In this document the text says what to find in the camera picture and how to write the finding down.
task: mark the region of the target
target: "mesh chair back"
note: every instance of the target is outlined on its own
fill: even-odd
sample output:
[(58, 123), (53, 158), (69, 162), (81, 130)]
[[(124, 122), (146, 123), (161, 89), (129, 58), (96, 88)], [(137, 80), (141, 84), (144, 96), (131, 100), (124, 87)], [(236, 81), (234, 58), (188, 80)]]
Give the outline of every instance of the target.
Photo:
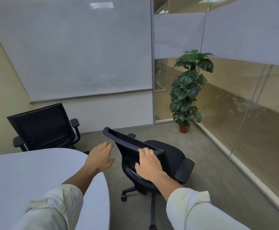
[(74, 131), (62, 103), (7, 117), (28, 150), (73, 141)]
[(103, 129), (103, 134), (115, 141), (122, 155), (123, 164), (125, 164), (133, 172), (136, 173), (135, 163), (139, 163), (138, 149), (147, 147), (154, 151), (154, 154), (160, 160), (163, 171), (165, 171), (171, 177), (172, 172), (170, 170), (168, 158), (164, 150), (155, 148), (137, 139), (133, 139), (108, 127)]

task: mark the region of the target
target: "table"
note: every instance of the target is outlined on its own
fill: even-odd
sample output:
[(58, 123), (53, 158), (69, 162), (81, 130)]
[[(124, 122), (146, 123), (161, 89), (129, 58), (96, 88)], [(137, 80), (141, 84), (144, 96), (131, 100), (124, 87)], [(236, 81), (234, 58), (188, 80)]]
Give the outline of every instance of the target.
[[(74, 175), (87, 155), (67, 148), (0, 155), (0, 229), (10, 229), (37, 199)], [(108, 230), (110, 200), (103, 173), (92, 181), (76, 230)]]

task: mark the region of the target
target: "terracotta pot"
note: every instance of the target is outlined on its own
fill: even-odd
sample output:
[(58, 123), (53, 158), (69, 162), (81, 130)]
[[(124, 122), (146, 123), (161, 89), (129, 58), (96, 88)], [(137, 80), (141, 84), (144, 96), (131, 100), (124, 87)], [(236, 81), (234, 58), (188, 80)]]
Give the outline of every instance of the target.
[(188, 129), (186, 127), (179, 126), (179, 130), (180, 130), (181, 133), (187, 133), (188, 132)]

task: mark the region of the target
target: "shirt sleeve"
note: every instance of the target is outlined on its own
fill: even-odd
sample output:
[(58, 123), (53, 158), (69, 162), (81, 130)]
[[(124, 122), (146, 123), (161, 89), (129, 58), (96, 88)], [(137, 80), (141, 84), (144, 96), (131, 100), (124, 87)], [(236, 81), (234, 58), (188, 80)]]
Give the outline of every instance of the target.
[(83, 194), (74, 185), (63, 184), (29, 203), (13, 230), (74, 230), (83, 205)]
[(213, 206), (208, 191), (179, 188), (167, 201), (167, 216), (175, 230), (249, 230)]

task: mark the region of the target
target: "artificial plant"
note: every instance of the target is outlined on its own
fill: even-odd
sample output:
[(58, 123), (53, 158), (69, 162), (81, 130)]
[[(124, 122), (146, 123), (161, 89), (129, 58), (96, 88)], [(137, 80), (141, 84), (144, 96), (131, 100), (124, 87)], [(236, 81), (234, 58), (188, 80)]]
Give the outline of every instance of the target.
[(176, 60), (173, 67), (184, 67), (183, 72), (173, 83), (171, 90), (170, 110), (173, 120), (181, 127), (186, 127), (189, 122), (200, 123), (202, 114), (193, 105), (196, 96), (207, 80), (203, 74), (198, 75), (199, 68), (212, 73), (213, 62), (207, 58), (211, 53), (198, 53), (198, 50), (186, 51), (183, 56)]

